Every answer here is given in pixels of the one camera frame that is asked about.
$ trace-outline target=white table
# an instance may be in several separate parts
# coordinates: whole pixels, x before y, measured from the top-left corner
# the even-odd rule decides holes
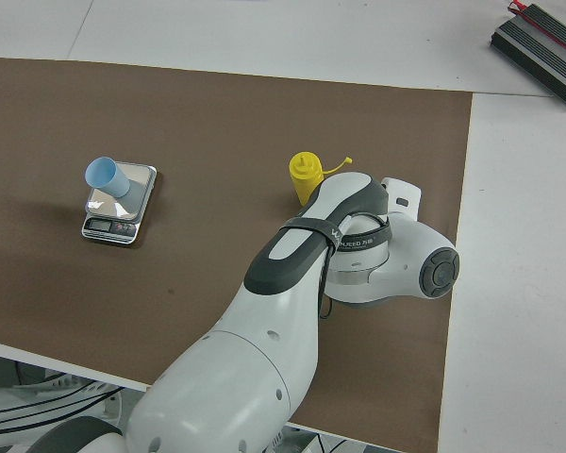
[[[566,108],[489,48],[507,5],[0,0],[0,57],[476,92],[439,451],[566,452]],[[566,0],[540,5],[566,24]]]

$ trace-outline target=kitchen scale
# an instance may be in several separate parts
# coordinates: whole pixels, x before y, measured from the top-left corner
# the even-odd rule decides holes
[[[139,235],[144,210],[158,171],[149,165],[116,163],[130,180],[130,189],[119,198],[98,189],[91,189],[86,203],[86,220],[82,227],[82,236],[128,245]]]

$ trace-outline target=red cable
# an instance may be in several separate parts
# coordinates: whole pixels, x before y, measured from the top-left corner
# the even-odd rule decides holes
[[[513,9],[511,7],[511,5],[515,5],[518,9]],[[551,38],[554,42],[557,42],[559,45],[561,45],[562,47],[564,47],[566,49],[566,42],[562,41],[559,38],[556,38],[552,33],[545,30],[542,26],[540,26],[535,21],[533,21],[528,16],[526,16],[526,14],[524,14],[524,9],[526,9],[526,8],[527,7],[524,4],[520,3],[518,0],[514,0],[513,2],[511,2],[509,4],[508,11],[513,12],[516,16],[522,17],[529,24],[531,24],[532,26],[534,26],[538,30],[542,31],[545,35],[547,35],[549,38]]]

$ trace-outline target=blue cup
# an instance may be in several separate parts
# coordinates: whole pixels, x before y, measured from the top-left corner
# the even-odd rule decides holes
[[[86,182],[94,189],[120,198],[130,190],[130,180],[113,159],[98,158],[86,169]]]

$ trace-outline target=brown paper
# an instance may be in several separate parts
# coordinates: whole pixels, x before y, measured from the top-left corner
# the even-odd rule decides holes
[[[290,157],[398,177],[456,236],[466,92],[0,59],[0,343],[151,383],[299,204]],[[98,156],[158,168],[140,243],[84,240]],[[336,305],[292,421],[434,452],[450,297]]]

